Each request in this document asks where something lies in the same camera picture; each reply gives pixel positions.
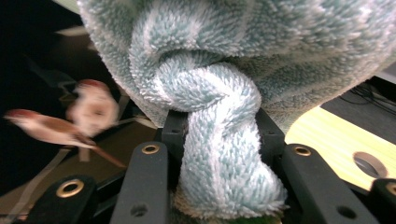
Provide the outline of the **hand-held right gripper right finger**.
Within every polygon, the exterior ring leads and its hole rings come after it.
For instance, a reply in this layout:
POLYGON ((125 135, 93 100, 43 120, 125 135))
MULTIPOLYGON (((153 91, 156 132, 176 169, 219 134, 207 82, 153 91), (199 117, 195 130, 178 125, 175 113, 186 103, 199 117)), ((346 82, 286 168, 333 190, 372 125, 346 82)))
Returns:
POLYGON ((285 134, 262 108, 256 114, 256 121, 261 141, 259 154, 262 161, 272 167, 275 156, 282 154, 285 146, 285 134))

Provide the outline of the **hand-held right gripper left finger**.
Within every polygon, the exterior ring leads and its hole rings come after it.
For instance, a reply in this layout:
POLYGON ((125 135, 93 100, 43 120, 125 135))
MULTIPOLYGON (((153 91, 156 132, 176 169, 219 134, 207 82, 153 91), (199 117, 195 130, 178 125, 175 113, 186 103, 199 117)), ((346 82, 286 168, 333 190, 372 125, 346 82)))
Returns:
POLYGON ((169 111, 165 124, 155 134, 155 140, 166 145, 168 151, 168 188, 177 187, 188 132, 188 114, 169 111))

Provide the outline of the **light green striped towel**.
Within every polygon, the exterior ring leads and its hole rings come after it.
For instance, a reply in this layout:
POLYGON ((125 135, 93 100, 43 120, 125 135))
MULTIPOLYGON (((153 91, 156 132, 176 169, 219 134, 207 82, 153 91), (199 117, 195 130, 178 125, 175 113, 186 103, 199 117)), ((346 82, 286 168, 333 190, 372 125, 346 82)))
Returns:
POLYGON ((78 0, 115 81, 157 126, 188 114, 174 205, 205 220, 276 217, 287 192, 255 120, 287 131, 396 62, 396 0, 78 0))

